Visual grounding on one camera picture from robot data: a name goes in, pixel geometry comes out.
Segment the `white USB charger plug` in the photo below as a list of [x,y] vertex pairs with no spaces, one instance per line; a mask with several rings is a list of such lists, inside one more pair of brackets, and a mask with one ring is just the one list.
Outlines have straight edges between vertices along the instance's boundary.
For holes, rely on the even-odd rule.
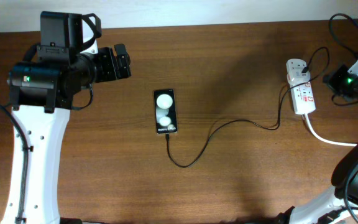
[[308,82],[310,80],[310,73],[302,72],[303,69],[294,69],[290,70],[287,74],[287,80],[290,86],[295,86],[304,82]]

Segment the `black Samsung Galaxy smartphone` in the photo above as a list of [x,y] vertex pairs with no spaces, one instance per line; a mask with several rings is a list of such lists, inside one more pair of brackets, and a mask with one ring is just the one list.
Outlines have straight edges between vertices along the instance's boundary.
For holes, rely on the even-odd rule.
[[154,106],[157,134],[176,133],[178,125],[173,89],[155,90]]

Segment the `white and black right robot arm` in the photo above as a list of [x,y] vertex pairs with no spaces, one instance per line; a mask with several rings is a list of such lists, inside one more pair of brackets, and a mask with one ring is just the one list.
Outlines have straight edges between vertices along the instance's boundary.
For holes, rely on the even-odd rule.
[[[323,82],[336,96],[358,99],[358,65],[345,65],[325,75]],[[351,217],[358,223],[358,143],[336,166],[331,186],[299,207],[279,213],[274,223],[337,223]]]

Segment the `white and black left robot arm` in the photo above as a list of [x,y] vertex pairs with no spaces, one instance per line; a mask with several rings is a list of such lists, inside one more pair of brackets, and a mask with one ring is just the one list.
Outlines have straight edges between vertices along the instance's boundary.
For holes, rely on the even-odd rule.
[[123,44],[99,48],[96,14],[44,11],[40,42],[9,72],[14,126],[11,184],[3,223],[68,223],[59,214],[58,174],[63,137],[77,93],[131,75]]

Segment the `white power strip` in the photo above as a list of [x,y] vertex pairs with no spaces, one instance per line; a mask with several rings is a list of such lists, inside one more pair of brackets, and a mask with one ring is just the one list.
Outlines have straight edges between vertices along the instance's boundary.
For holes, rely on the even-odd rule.
[[[301,68],[304,70],[305,67],[306,62],[297,58],[290,59],[286,63],[287,74],[290,70]],[[290,86],[290,88],[295,114],[309,114],[316,109],[310,80],[295,86]]]

